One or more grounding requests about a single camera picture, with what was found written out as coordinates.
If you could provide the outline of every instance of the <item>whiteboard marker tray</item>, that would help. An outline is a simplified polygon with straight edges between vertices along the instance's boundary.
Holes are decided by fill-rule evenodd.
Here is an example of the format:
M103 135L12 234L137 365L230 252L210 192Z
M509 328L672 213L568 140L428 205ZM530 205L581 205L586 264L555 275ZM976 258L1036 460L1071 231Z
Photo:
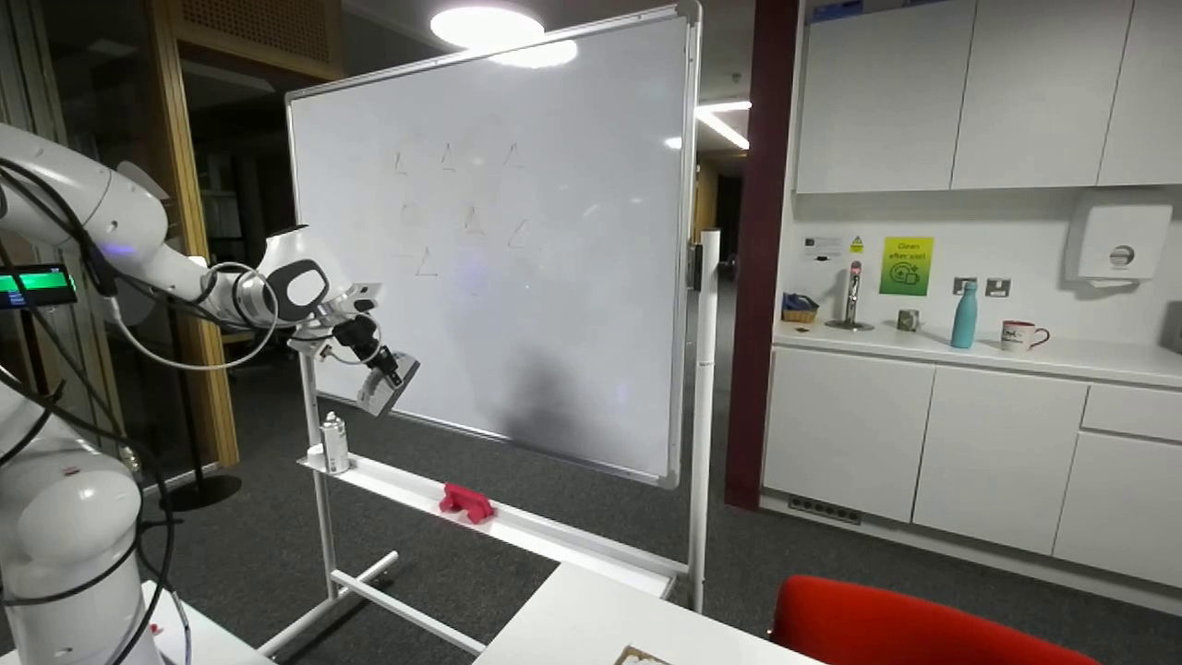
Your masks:
M304 460L300 465L331 476L341 484L361 489L368 494L403 502L408 509L422 509L428 519L451 521L456 530L470 534L483 534L486 541L501 541L509 548L530 551L538 559L551 561L563 561L563 564L582 564L598 575L619 579L629 589L637 589L645 595L669 595L672 579L686 574L684 561L672 559L657 559L651 551L496 502L496 519L483 526L464 521L460 514L441 514L439 499L441 499L441 484L349 456L349 471L347 472L323 472L322 456Z

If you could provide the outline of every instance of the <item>red chair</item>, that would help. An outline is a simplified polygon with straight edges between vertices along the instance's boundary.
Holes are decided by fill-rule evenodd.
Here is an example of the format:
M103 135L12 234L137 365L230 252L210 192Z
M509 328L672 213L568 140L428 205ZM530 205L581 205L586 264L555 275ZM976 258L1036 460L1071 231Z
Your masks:
M771 641L826 665L1098 665L938 603L823 575L778 583Z

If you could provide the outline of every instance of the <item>white wall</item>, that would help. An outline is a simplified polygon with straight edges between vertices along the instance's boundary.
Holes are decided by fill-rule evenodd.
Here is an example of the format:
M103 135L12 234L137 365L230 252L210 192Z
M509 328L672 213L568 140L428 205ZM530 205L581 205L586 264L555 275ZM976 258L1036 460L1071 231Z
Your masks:
M803 238L865 239L865 322L892 322L914 308L924 328L951 328L951 277L1012 277L1009 298L978 298L978 337L996 339L1002 317L1034 317L1055 339L1154 344L1167 302L1182 302L1182 213L1158 258L1158 275L1135 292L1078 292L1058 281L1062 239L1078 220L1083 192L924 192L924 197L799 197L794 221L784 227L778 292L821 298L821 317L833 317L833 281L840 264L803 264ZM927 297L880 297L885 238L934 238Z

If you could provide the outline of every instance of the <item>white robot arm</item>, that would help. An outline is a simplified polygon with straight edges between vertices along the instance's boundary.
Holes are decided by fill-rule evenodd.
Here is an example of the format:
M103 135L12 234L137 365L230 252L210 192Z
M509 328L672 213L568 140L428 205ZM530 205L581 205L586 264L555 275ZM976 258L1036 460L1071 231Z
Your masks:
M206 271L166 244L151 186L0 124L0 231L77 252L115 308L116 277L199 308L220 327L310 328L368 365L366 409L389 409L416 362L376 339L366 287L331 286L306 234L265 244L258 271ZM145 617L137 543L140 493L57 419L0 385L0 574L3 615L27 665L84 665L123 653L158 665Z

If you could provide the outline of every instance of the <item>yellow sign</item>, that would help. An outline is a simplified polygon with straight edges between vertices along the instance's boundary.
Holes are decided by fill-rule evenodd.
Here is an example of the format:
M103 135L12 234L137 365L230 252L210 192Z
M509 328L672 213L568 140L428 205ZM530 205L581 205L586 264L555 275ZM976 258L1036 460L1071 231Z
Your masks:
M883 297L927 297L932 238L885 238L883 244Z

